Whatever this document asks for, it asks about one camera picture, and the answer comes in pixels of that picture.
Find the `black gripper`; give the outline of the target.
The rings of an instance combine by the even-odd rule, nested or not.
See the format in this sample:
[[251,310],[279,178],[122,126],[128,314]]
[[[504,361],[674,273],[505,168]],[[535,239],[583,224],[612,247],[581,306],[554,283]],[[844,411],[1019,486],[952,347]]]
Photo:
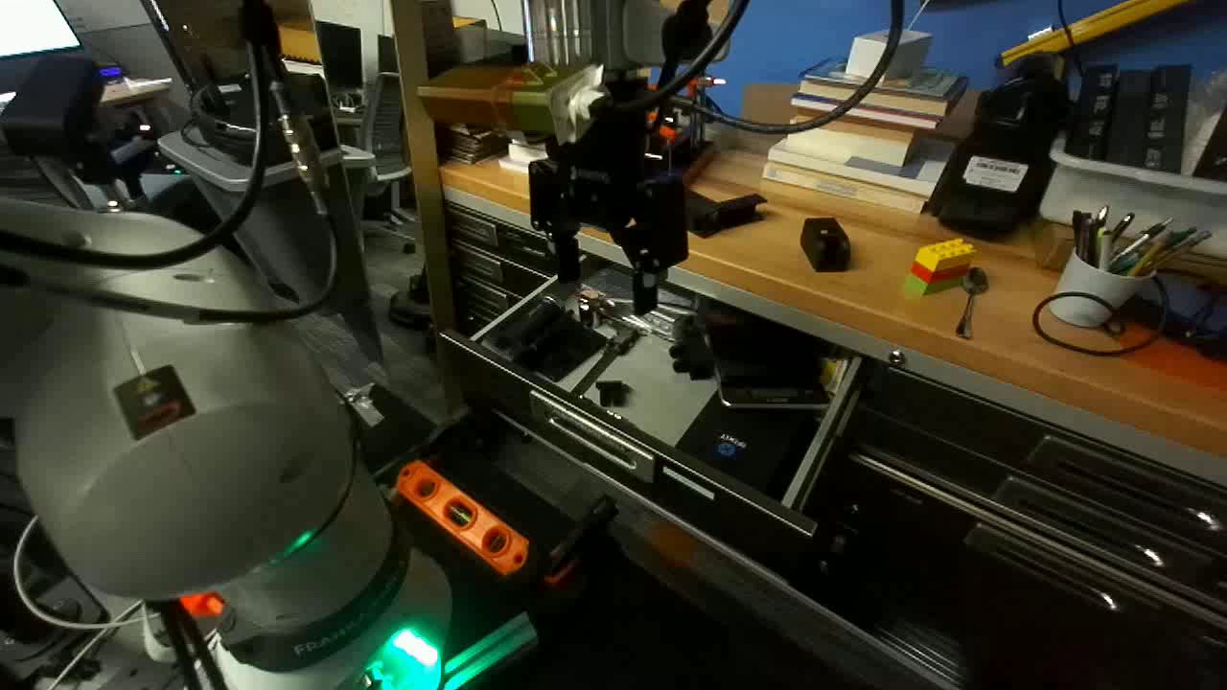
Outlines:
[[616,76],[588,107],[577,136],[528,163],[528,222],[554,240],[559,283],[583,279],[581,231],[607,231],[634,258],[634,310],[660,301],[657,258],[685,251],[685,184],[647,161],[647,84]]

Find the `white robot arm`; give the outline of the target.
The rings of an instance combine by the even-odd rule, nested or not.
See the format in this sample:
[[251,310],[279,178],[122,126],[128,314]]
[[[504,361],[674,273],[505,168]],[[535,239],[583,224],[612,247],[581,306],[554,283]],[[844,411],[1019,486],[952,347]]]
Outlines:
[[301,314],[220,231],[12,200],[31,523],[163,623],[180,690],[451,690],[451,584],[363,467]]

